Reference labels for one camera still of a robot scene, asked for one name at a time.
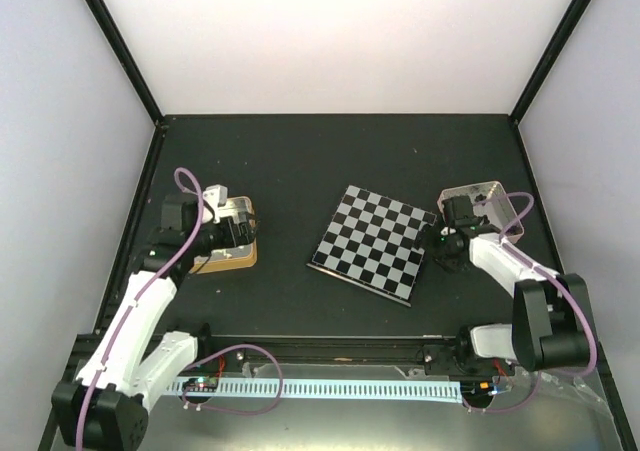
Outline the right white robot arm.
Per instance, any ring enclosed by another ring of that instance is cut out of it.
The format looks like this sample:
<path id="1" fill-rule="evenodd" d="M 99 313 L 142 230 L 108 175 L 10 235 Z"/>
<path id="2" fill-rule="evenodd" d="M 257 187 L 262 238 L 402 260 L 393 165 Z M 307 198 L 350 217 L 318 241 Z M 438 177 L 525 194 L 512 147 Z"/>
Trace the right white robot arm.
<path id="1" fill-rule="evenodd" d="M 591 374 L 598 361 L 598 341 L 588 316 L 586 281 L 575 273 L 548 268 L 519 250 L 508 233 L 520 225 L 520 215 L 496 226 L 476 214 L 478 205 L 468 195 L 443 200 L 439 220 L 423 226 L 414 241 L 448 271 L 468 265 L 484 271 L 512 299 L 510 323 L 467 326 L 460 331 L 454 350 L 457 367 L 476 374 L 497 358 L 529 372 Z"/>

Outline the black and white chessboard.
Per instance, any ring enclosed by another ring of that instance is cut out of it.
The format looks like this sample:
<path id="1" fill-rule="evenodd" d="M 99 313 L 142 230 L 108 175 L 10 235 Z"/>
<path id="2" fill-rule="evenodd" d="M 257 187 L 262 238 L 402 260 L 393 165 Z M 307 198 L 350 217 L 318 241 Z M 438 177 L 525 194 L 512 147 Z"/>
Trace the black and white chessboard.
<path id="1" fill-rule="evenodd" d="M 425 252 L 420 232 L 437 215 L 349 185 L 308 266 L 409 307 Z"/>

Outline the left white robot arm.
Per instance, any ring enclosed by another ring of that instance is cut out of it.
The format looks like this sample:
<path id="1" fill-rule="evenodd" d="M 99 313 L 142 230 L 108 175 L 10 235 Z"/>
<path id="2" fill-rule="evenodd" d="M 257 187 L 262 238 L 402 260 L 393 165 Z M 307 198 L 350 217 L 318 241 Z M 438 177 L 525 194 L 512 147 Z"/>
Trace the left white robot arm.
<path id="1" fill-rule="evenodd" d="M 236 248 L 254 250 L 257 219 L 246 196 L 222 186 L 203 197 L 165 198 L 160 223 L 134 261 L 121 304 L 101 342 L 70 382 L 53 391 L 53 414 L 65 444 L 78 450 L 136 450 L 149 415 L 180 372 L 207 368 L 215 347 L 208 326 L 169 331 L 149 346 L 178 289 L 208 258 Z"/>

